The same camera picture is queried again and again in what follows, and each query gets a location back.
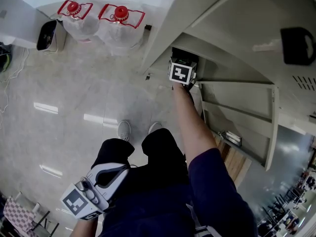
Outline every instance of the gray shoe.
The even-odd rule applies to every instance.
[[[123,120],[118,124],[118,138],[124,141],[129,141],[130,134],[132,129],[130,128],[130,124]]]
[[[149,128],[149,131],[148,131],[148,134],[152,133],[152,132],[155,132],[156,130],[158,129],[162,129],[163,126],[161,123],[159,122],[155,122],[152,124],[152,126]]]

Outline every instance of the navy blue t-shirt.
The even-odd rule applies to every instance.
[[[195,223],[186,204],[193,204],[202,226],[213,227],[222,237],[257,236],[252,211],[237,193],[218,149],[193,159],[189,179],[189,185],[118,199],[100,237],[192,237]]]

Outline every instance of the checkered cloth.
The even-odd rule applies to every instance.
[[[13,226],[20,228],[29,236],[36,236],[33,235],[33,232],[31,231],[33,228],[32,221],[35,218],[35,213],[22,207],[19,203],[15,202],[12,197],[7,199],[3,214]]]

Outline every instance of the plastic water jug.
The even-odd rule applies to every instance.
[[[99,30],[99,11],[100,8],[91,2],[77,3],[66,0],[57,14],[62,15],[64,28],[74,39],[90,42]]]
[[[144,12],[106,4],[98,17],[102,29],[98,36],[112,55],[128,55],[140,47],[145,27]]]

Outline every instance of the ventilation slot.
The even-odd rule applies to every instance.
[[[303,77],[303,76],[292,76],[292,77],[301,89],[315,91],[315,88],[316,88],[315,78]]]

